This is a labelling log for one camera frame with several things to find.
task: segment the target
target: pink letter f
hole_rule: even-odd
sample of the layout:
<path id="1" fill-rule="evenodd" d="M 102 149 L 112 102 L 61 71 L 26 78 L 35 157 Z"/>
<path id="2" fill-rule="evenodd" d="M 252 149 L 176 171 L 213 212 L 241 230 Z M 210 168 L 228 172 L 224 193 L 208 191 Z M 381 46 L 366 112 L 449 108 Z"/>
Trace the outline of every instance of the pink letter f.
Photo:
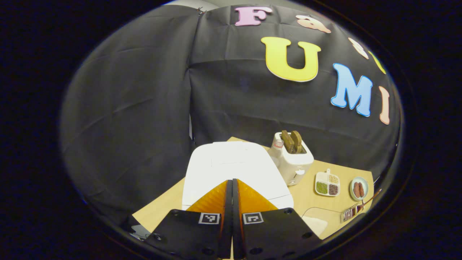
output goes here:
<path id="1" fill-rule="evenodd" d="M 266 12 L 272 12 L 269 7 L 238 7 L 235 10 L 239 12 L 239 21 L 236 22 L 236 26 L 259 25 L 261 21 L 255 20 L 254 17 L 263 20 L 266 18 Z"/>

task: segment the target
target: wooden table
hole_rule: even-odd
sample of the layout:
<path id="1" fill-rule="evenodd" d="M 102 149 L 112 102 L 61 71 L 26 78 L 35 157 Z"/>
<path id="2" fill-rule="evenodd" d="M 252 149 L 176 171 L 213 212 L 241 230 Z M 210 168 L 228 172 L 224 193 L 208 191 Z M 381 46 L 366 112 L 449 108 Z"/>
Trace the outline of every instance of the wooden table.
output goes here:
<path id="1" fill-rule="evenodd" d="M 235 137 L 231 137 L 228 141 L 246 142 Z M 315 192 L 315 175 L 318 172 L 325 172 L 327 168 L 330 168 L 330 172 L 340 179 L 340 194 L 336 197 L 321 196 Z M 315 217 L 328 222 L 319 238 L 325 239 L 351 221 L 350 219 L 340 223 L 340 213 L 357 203 L 351 198 L 349 187 L 351 181 L 358 176 L 363 177 L 369 184 L 369 191 L 364 199 L 367 201 L 374 194 L 374 180 L 371 172 L 323 161 L 314 160 L 301 181 L 297 185 L 288 187 L 293 197 L 293 208 L 300 216 Z M 170 210 L 181 209 L 183 186 L 184 178 L 157 199 L 135 212 L 133 217 L 148 231 L 153 232 Z M 371 204 L 366 204 L 362 213 L 367 212 Z"/>

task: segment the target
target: blue letter m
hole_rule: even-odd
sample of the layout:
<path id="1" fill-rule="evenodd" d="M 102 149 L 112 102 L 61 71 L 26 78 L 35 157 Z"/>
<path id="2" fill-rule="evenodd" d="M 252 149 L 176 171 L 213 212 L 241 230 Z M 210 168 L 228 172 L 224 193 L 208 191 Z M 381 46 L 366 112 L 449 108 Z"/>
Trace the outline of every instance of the blue letter m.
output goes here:
<path id="1" fill-rule="evenodd" d="M 347 66 L 334 63 L 334 68 L 338 74 L 337 93 L 335 97 L 331 98 L 330 102 L 338 107 L 346 107 L 345 94 L 348 94 L 350 109 L 353 109 L 359 99 L 361 99 L 359 105 L 356 107 L 356 112 L 365 117 L 370 116 L 372 81 L 361 76 L 358 85 L 356 85 L 353 75 Z"/>

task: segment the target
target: letter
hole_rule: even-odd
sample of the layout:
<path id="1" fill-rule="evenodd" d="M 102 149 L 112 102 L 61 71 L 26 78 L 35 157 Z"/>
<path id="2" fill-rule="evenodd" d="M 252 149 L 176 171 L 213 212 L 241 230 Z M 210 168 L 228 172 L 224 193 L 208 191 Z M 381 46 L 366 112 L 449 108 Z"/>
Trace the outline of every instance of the letter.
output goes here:
<path id="1" fill-rule="evenodd" d="M 310 29 L 315 29 L 315 30 L 320 30 L 320 31 L 323 31 L 325 33 L 331 33 L 331 31 L 329 29 L 327 29 L 327 27 L 325 27 L 320 21 L 312 18 L 312 17 L 308 17 L 308 16 L 304 16 L 304 15 L 296 15 L 295 16 L 297 19 L 300 19 L 300 20 L 297 20 L 297 23 L 303 27 L 306 27 L 306 28 L 310 28 Z"/>
<path id="2" fill-rule="evenodd" d="M 369 60 L 369 56 L 367 55 L 367 53 L 364 51 L 363 47 L 358 42 L 356 42 L 355 40 L 353 40 L 351 38 L 348 38 L 348 40 L 350 40 L 350 42 L 353 43 L 353 47 L 356 49 L 356 51 L 359 54 L 361 54 L 364 58 Z"/>
<path id="3" fill-rule="evenodd" d="M 374 58 L 374 61 L 376 62 L 378 68 L 383 72 L 383 74 L 386 75 L 387 73 L 386 73 L 385 70 L 383 69 L 383 67 L 382 67 L 382 65 L 380 64 L 380 62 L 378 61 L 378 59 L 372 54 L 371 51 L 368 50 L 368 52 L 372 55 L 372 58 Z"/>
<path id="4" fill-rule="evenodd" d="M 348 94 L 350 109 L 353 109 L 359 99 L 361 99 L 359 105 L 356 107 L 356 112 L 365 117 L 370 116 L 372 81 L 367 77 L 361 76 L 358 85 L 356 85 L 353 75 L 347 66 L 334 63 L 334 69 L 338 74 L 337 93 L 335 97 L 331 98 L 330 102 L 334 106 L 346 107 L 345 94 Z"/>
<path id="5" fill-rule="evenodd" d="M 380 93 L 382 93 L 382 113 L 380 113 L 380 121 L 382 121 L 382 123 L 384 124 L 390 124 L 390 118 L 388 117 L 388 112 L 389 112 L 388 98 L 390 97 L 390 94 L 382 86 L 378 86 L 378 89 L 380 90 Z"/>
<path id="6" fill-rule="evenodd" d="M 266 66 L 274 75 L 297 82 L 310 81 L 317 76 L 317 53 L 321 51 L 319 46 L 298 42 L 298 45 L 305 50 L 305 67 L 298 69 L 287 64 L 287 46 L 291 44 L 289 40 L 279 37 L 263 37 L 261 42 L 266 45 Z"/>
<path id="7" fill-rule="evenodd" d="M 238 7 L 235 10 L 239 12 L 239 21 L 235 23 L 236 26 L 259 25 L 261 21 L 255 20 L 254 17 L 263 20 L 266 18 L 266 12 L 272 12 L 269 7 Z"/>

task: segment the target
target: yellow letter u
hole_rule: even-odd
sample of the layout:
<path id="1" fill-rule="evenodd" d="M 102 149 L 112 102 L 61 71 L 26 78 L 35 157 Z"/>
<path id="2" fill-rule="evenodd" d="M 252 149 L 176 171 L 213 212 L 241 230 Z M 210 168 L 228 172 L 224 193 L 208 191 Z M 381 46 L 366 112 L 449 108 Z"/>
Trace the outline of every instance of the yellow letter u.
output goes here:
<path id="1" fill-rule="evenodd" d="M 266 45 L 266 66 L 274 75 L 298 82 L 305 82 L 314 79 L 318 72 L 317 53 L 321 48 L 312 43 L 298 42 L 298 45 L 305 50 L 305 67 L 292 68 L 287 64 L 287 46 L 291 42 L 279 37 L 263 37 L 261 42 Z"/>

